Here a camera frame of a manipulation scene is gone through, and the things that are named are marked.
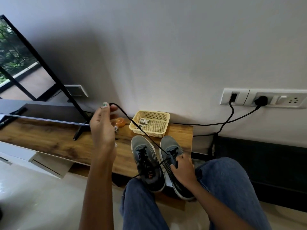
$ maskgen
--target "tv screen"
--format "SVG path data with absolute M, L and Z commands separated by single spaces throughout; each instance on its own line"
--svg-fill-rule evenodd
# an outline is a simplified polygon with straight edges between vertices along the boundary
M 36 50 L 0 16 L 0 114 L 88 125 L 88 115 Z

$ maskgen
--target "yellow basket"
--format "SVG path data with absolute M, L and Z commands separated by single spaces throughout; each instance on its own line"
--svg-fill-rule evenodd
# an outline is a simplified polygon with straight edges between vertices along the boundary
M 133 117 L 133 121 L 139 123 L 141 118 L 150 120 L 150 122 L 143 127 L 143 131 L 146 132 L 147 135 L 159 138 L 162 138 L 165 135 L 170 119 L 169 113 L 140 110 Z M 132 122 L 129 124 L 129 129 L 136 134 L 145 135 Z

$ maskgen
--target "denim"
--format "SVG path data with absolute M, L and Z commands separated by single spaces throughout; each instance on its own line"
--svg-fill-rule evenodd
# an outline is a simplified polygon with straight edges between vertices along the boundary
M 233 159 L 222 157 L 195 170 L 198 182 L 214 197 L 233 210 L 255 229 L 271 229 L 246 171 Z M 169 229 L 154 195 L 141 180 L 131 179 L 122 195 L 120 213 L 123 230 Z M 210 230 L 216 229 L 210 223 Z

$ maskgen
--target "tree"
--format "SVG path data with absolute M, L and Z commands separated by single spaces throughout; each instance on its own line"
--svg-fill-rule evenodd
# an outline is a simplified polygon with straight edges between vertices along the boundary
M 29 49 L 0 16 L 0 66 L 13 76 L 36 61 Z M 0 83 L 5 80 L 0 73 Z

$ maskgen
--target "sneaker sole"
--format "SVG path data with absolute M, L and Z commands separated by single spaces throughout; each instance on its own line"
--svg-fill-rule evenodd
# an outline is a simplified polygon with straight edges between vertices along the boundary
M 163 160 L 162 160 L 162 152 L 161 152 L 161 149 L 159 149 L 159 154 L 160 154 L 160 159 L 161 159 L 161 161 L 163 161 Z M 167 168 L 166 168 L 167 166 L 164 165 L 165 163 L 166 163 L 166 162 L 163 162 L 162 164 L 163 164 L 163 166 L 164 166 L 166 172 L 169 174 L 169 172 L 168 172 L 168 170 L 167 170 Z M 169 174 L 169 179 L 171 180 L 173 189 L 174 189 L 176 195 L 177 195 L 179 198 L 181 198 L 182 200 L 185 200 L 185 201 L 193 201 L 193 200 L 195 199 L 195 197 L 192 197 L 192 198 L 183 197 L 183 196 L 178 192 L 178 190 L 176 189 L 176 187 L 174 186 L 174 183 L 173 183 L 173 181 L 172 181 L 172 179 L 171 179 L 170 174 Z
M 151 142 L 149 142 L 149 140 L 148 139 L 146 139 L 147 141 L 148 141 L 148 143 L 150 144 L 150 146 L 153 148 L 153 150 L 154 150 L 154 158 L 155 158 L 155 160 L 159 163 L 159 160 L 158 160 L 158 158 L 157 158 L 157 155 L 156 155 L 156 150 L 155 150 L 155 148 L 154 148 L 154 146 L 152 145 L 152 143 Z M 166 186 L 166 176 L 165 176 L 165 174 L 163 173 L 163 176 L 164 176 L 164 185 L 163 185 L 163 187 L 160 189 L 160 190 L 158 190 L 158 191 L 150 191 L 150 192 L 152 192 L 152 193 L 158 193 L 158 192 L 161 192 L 161 191 L 163 191 L 163 189 L 165 188 L 165 186 Z

